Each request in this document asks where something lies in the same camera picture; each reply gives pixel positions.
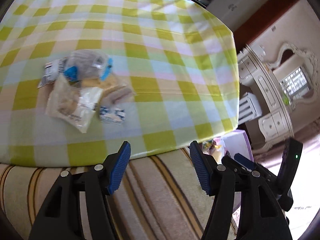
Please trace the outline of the grey snack bag blue edges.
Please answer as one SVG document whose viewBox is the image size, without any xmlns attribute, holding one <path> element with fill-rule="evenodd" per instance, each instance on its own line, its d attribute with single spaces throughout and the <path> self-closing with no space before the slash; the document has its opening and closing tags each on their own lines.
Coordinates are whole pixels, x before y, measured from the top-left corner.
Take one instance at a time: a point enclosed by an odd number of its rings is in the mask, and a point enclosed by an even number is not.
<svg viewBox="0 0 320 240">
<path fill-rule="evenodd" d="M 80 49 L 70 54 L 63 74 L 71 82 L 85 79 L 104 81 L 111 73 L 112 65 L 113 60 L 106 54 Z"/>
</svg>

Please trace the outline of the white slatted stool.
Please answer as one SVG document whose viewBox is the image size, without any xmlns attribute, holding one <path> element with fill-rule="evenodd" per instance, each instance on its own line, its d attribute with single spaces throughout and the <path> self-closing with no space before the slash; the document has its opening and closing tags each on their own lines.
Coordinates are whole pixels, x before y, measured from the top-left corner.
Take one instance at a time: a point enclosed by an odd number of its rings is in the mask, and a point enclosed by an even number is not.
<svg viewBox="0 0 320 240">
<path fill-rule="evenodd" d="M 245 93 L 239 101 L 238 124 L 244 124 L 262 116 L 262 110 L 257 97 L 252 93 Z"/>
</svg>

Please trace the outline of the beige clear pastry packet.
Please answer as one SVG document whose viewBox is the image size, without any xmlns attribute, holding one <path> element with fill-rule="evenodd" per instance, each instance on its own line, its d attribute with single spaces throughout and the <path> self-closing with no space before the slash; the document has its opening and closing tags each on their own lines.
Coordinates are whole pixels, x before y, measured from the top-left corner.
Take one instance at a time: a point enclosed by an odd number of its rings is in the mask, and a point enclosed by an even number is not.
<svg viewBox="0 0 320 240">
<path fill-rule="evenodd" d="M 99 87 L 73 87 L 60 75 L 49 95 L 46 115 L 62 119 L 86 133 L 102 93 Z"/>
</svg>

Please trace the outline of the yellow cookie clear packet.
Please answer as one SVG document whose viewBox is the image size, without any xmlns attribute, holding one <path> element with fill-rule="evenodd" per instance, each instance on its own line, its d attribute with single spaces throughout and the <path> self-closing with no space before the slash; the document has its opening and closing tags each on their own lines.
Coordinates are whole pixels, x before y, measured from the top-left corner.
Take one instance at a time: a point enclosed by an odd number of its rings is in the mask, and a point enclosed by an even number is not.
<svg viewBox="0 0 320 240">
<path fill-rule="evenodd" d="M 114 106 L 122 102 L 130 101 L 135 92 L 123 79 L 116 74 L 109 74 L 105 80 L 85 79 L 81 81 L 81 87 L 98 87 L 103 90 L 100 104 Z"/>
</svg>

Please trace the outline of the ornate cream dressing table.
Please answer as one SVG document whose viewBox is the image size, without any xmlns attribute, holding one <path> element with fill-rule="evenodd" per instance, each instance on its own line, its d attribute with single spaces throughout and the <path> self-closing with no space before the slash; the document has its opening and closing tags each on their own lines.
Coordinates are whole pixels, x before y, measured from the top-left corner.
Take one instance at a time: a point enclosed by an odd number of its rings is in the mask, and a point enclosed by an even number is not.
<svg viewBox="0 0 320 240">
<path fill-rule="evenodd" d="M 267 152 L 319 118 L 319 60 L 285 42 L 276 61 L 264 62 L 250 47 L 238 54 L 239 80 L 260 101 L 262 115 L 248 122 L 254 154 Z"/>
</svg>

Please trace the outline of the blue white small snack packet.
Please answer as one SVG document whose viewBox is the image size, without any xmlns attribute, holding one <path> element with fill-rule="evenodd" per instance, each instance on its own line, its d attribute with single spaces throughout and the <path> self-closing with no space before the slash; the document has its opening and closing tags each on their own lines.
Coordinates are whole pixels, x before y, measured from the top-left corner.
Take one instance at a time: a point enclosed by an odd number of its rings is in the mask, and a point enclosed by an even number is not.
<svg viewBox="0 0 320 240">
<path fill-rule="evenodd" d="M 122 108 L 107 108 L 101 106 L 99 109 L 99 118 L 104 123 L 122 124 L 125 120 L 125 111 Z"/>
</svg>

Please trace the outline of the striped beige rug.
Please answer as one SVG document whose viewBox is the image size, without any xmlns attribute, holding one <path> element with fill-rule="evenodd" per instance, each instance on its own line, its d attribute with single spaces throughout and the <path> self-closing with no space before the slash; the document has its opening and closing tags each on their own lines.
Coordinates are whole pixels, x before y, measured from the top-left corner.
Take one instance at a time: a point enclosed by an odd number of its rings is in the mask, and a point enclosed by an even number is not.
<svg viewBox="0 0 320 240">
<path fill-rule="evenodd" d="M 60 168 L 1 165 L 1 211 L 23 239 L 60 174 Z M 213 204 L 185 148 L 130 161 L 107 201 L 120 239 L 200 239 Z"/>
</svg>

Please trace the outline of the purple rimmed white box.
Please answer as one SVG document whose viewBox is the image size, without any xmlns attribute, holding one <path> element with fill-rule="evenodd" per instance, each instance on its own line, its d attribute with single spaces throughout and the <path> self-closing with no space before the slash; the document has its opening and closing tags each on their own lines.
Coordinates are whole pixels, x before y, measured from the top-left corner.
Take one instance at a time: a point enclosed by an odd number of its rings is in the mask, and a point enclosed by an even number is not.
<svg viewBox="0 0 320 240">
<path fill-rule="evenodd" d="M 223 136 L 205 141 L 201 146 L 203 152 L 213 156 L 218 164 L 222 164 L 222 158 L 227 153 L 231 158 L 240 153 L 250 161 L 254 161 L 249 139 L 244 130 L 236 129 Z"/>
</svg>

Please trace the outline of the white orange snack packet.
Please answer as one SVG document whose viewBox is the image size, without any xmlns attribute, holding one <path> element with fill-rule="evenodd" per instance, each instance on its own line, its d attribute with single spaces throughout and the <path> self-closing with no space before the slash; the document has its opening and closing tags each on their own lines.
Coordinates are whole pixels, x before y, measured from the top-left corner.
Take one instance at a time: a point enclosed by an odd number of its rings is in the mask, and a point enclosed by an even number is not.
<svg viewBox="0 0 320 240">
<path fill-rule="evenodd" d="M 38 88 L 54 83 L 57 77 L 64 73 L 67 61 L 68 57 L 64 57 L 47 62 L 44 66 L 43 77 L 40 80 Z"/>
</svg>

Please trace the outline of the green checkered tablecloth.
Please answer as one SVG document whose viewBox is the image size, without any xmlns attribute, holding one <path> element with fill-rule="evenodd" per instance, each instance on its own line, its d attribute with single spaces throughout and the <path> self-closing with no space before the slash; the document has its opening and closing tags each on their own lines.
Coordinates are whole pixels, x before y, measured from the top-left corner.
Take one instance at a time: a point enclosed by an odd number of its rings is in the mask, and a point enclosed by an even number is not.
<svg viewBox="0 0 320 240">
<path fill-rule="evenodd" d="M 86 133 L 45 114 L 44 65 L 101 50 L 135 91 L 123 124 Z M 140 158 L 233 131 L 239 74 L 233 33 L 191 0 L 15 0 L 1 20 L 1 162 L 87 166 L 123 141 Z"/>
</svg>

